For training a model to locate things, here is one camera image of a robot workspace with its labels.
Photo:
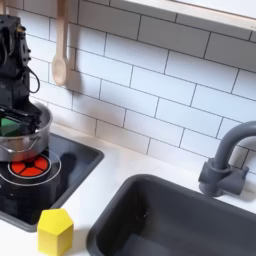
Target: green component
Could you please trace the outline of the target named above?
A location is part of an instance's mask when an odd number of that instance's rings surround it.
[[[7,118],[1,119],[1,136],[20,136],[20,124]]]

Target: silver pot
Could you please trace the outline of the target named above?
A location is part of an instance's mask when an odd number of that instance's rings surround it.
[[[48,146],[52,113],[43,104],[35,105],[42,111],[39,130],[19,137],[0,137],[0,162],[24,161],[41,154]]]

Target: white subway tile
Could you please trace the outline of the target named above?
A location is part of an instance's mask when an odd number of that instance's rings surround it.
[[[119,9],[136,12],[139,14],[144,14],[146,16],[151,16],[151,17],[162,19],[162,20],[175,21],[175,18],[176,18],[176,14],[173,12],[169,12],[167,10],[158,9],[158,8],[154,8],[146,5],[137,4],[134,2],[126,2],[123,0],[111,0],[110,5]]]
[[[240,123],[237,121],[223,118],[217,138],[222,140],[227,132],[229,132],[232,128],[234,128],[235,126],[237,126],[239,124]]]
[[[195,84],[134,67],[131,87],[161,98],[190,105]]]
[[[243,167],[249,167],[250,172],[256,174],[256,152],[249,151]]]
[[[6,4],[11,7],[23,9],[23,0],[7,0]]]
[[[14,8],[8,8],[7,13],[12,16],[20,17],[21,24],[22,26],[26,27],[26,32],[29,35],[49,39],[50,19],[48,17]]]
[[[158,98],[117,84],[102,81],[100,99],[145,115],[154,116]]]
[[[56,20],[51,19],[50,39],[56,42]],[[75,24],[68,24],[68,45],[84,51],[103,55],[106,33],[85,28]]]
[[[209,32],[143,16],[139,40],[203,57]]]
[[[129,86],[132,66],[77,50],[76,69],[114,83]]]
[[[200,173],[208,159],[186,150],[151,139],[148,155],[179,168]]]
[[[33,36],[27,36],[28,47],[31,49],[31,56],[47,62],[52,62],[56,54],[56,43],[40,39]],[[75,49],[68,47],[67,56],[70,68],[75,66]]]
[[[96,3],[96,4],[109,5],[110,0],[90,0],[90,2],[93,2],[93,3]]]
[[[34,98],[34,97],[32,97],[32,96],[29,97],[29,101],[30,101],[31,103],[33,103],[33,104],[39,102],[39,103],[44,104],[45,106],[48,106],[48,103],[47,103],[46,101],[44,101],[44,100],[39,100],[39,99]]]
[[[180,147],[194,153],[213,158],[219,144],[220,141],[217,139],[197,132],[185,130]]]
[[[108,123],[123,126],[125,110],[100,100],[74,93],[73,110]]]
[[[240,70],[233,94],[256,100],[256,74]]]
[[[256,32],[252,32],[251,41],[256,42]]]
[[[41,81],[48,82],[48,76],[49,76],[49,63],[42,61],[42,60],[37,60],[37,59],[32,59],[29,62],[29,67],[31,70],[38,76],[38,78]]]
[[[50,73],[51,84],[56,84],[52,72]],[[66,85],[63,86],[69,90],[79,92],[94,98],[99,98],[100,95],[100,79],[88,76],[77,71],[71,70]]]
[[[219,147],[220,140],[185,130],[181,148],[188,151],[213,158]],[[240,147],[235,147],[229,163],[233,166],[241,168],[245,160],[248,150]]]
[[[170,76],[226,92],[231,92],[237,72],[236,68],[172,51],[166,67],[166,74]]]
[[[37,81],[31,78],[30,86],[31,90],[35,91],[38,88]],[[55,85],[41,82],[40,90],[33,94],[33,97],[71,109],[72,92]]]
[[[256,44],[212,34],[205,58],[249,71],[256,71]]]
[[[159,101],[156,117],[210,136],[217,135],[221,122],[219,116],[163,99]]]
[[[256,175],[249,172],[246,176],[244,190],[256,194]]]
[[[130,39],[108,35],[105,55],[136,66],[164,72],[168,51]]]
[[[78,1],[69,1],[69,21],[72,23],[77,23]],[[24,10],[56,18],[57,0],[24,0]]]
[[[125,128],[179,146],[183,128],[127,110]]]
[[[224,118],[218,134],[219,139],[223,139],[227,132],[239,125],[239,122]],[[246,138],[238,143],[239,146],[256,151],[256,137]]]
[[[177,23],[188,25],[195,28],[201,28],[204,30],[224,34],[227,36],[233,36],[241,39],[248,40],[251,34],[250,30],[243,28],[233,27],[226,24],[212,22],[209,20],[199,19],[192,16],[186,16],[178,14]]]
[[[80,1],[79,24],[112,34],[137,39],[140,15]]]
[[[98,121],[96,136],[122,147],[126,147],[143,154],[147,153],[149,138],[143,135]]]
[[[256,119],[256,102],[203,86],[197,86],[192,106],[240,122]]]
[[[92,136],[95,135],[96,119],[53,104],[49,104],[48,107],[53,114],[53,122]]]

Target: sink basin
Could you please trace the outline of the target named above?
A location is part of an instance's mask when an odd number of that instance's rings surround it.
[[[129,178],[90,230],[93,256],[255,256],[256,215],[149,175]]]

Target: hanging wooden spoon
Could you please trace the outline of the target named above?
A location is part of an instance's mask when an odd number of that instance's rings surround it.
[[[68,0],[58,0],[56,55],[52,63],[53,79],[57,85],[64,85],[68,77],[67,27]]]
[[[0,0],[0,14],[6,14],[6,2],[5,0]]]

